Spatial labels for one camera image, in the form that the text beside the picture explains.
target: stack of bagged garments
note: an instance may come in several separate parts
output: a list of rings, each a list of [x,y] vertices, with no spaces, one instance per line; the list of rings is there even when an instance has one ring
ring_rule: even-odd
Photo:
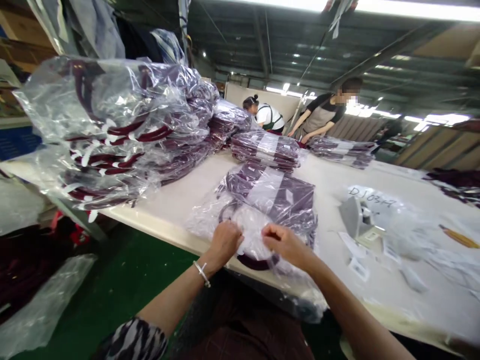
[[[213,117],[208,126],[210,127],[209,140],[214,147],[220,149],[225,147],[233,134],[250,130],[252,117],[244,109],[219,99],[213,108]]]
[[[47,145],[36,156],[44,190],[80,209],[134,200],[213,151],[219,93],[182,65],[61,56],[15,96]]]
[[[376,146],[374,142],[360,142],[338,139],[331,136],[314,136],[308,143],[308,148],[315,155],[357,169],[366,169],[375,160],[371,154]]]
[[[256,162],[291,173],[303,160],[302,150],[291,137],[263,129],[237,133],[231,138],[232,156],[242,162]]]
[[[292,229],[314,248],[318,219],[314,209],[315,186],[256,162],[232,168],[213,193],[193,208],[187,227],[211,239],[215,228],[232,220],[243,229],[244,241],[237,258],[254,270],[275,267],[283,274],[294,267],[272,254],[263,244],[261,231],[268,223]]]

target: woman's hand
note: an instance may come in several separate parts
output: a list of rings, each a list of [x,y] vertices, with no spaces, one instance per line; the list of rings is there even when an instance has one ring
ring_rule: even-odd
[[[244,240],[240,227],[226,220],[218,224],[213,233],[210,248],[200,260],[212,266],[210,269],[217,272],[235,255]]]
[[[310,134],[307,134],[307,135],[305,135],[304,137],[301,138],[301,143],[306,144],[311,138],[312,138],[312,136]]]
[[[316,258],[313,251],[288,227],[270,223],[262,229],[261,236],[267,248],[299,269],[304,270]]]

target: bracelet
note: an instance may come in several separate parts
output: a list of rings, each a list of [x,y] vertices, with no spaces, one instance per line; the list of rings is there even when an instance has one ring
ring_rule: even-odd
[[[207,266],[207,263],[204,263],[202,267],[196,262],[195,260],[193,261],[193,265],[198,269],[198,273],[201,275],[201,277],[205,280],[205,287],[210,288],[210,281],[207,279],[207,276],[204,273],[205,266]]]

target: patterned sleeve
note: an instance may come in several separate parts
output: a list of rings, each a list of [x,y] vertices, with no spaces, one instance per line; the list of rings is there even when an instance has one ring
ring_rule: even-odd
[[[157,360],[164,355],[167,344],[159,327],[134,317],[107,337],[91,360]]]

